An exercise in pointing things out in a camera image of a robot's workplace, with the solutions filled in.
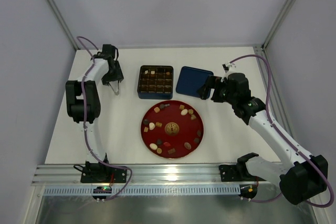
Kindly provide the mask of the metal serving tongs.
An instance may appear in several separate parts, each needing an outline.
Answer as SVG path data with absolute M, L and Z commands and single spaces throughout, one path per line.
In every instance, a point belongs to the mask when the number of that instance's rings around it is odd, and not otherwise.
M 116 96 L 120 94 L 120 81 L 109 82 L 109 86 Z

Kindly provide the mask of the blue tin lid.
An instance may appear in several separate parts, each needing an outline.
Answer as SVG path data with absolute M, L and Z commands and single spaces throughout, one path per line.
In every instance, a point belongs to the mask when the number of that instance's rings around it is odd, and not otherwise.
M 200 98 L 200 94 L 197 91 L 205 84 L 207 77 L 213 74 L 209 70 L 183 66 L 175 91 L 178 94 Z

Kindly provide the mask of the blue chocolate tin box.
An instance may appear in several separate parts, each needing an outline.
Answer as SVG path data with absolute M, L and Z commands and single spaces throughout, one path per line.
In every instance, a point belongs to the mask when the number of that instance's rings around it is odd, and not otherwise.
M 174 68 L 172 66 L 142 65 L 140 67 L 137 93 L 140 99 L 170 100 L 173 98 Z

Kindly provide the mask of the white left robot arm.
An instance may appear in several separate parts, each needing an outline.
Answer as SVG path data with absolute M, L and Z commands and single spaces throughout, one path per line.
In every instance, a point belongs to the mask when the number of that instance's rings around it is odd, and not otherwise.
M 109 162 L 98 125 L 102 110 L 98 85 L 120 84 L 124 79 L 118 48 L 104 44 L 90 54 L 90 60 L 81 77 L 66 82 L 67 114 L 81 127 L 88 152 L 85 163 L 75 169 L 81 172 L 82 183 L 126 184 L 132 177 L 131 168 Z M 139 98 L 156 100 L 140 118 L 141 144 L 166 160 L 188 157 L 206 144 L 200 113 L 172 98 L 173 73 L 171 66 L 142 66 L 137 82 Z

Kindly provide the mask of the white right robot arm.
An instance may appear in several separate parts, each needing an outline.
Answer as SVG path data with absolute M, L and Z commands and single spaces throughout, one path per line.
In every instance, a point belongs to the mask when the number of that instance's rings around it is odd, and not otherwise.
M 250 153 L 238 159 L 244 173 L 276 185 L 293 205 L 304 202 L 332 187 L 328 182 L 328 162 L 300 146 L 271 116 L 264 102 L 251 95 L 243 73 L 223 78 L 211 76 L 207 84 L 214 90 L 214 102 L 228 103 L 235 115 L 257 132 L 280 159 L 280 164 Z

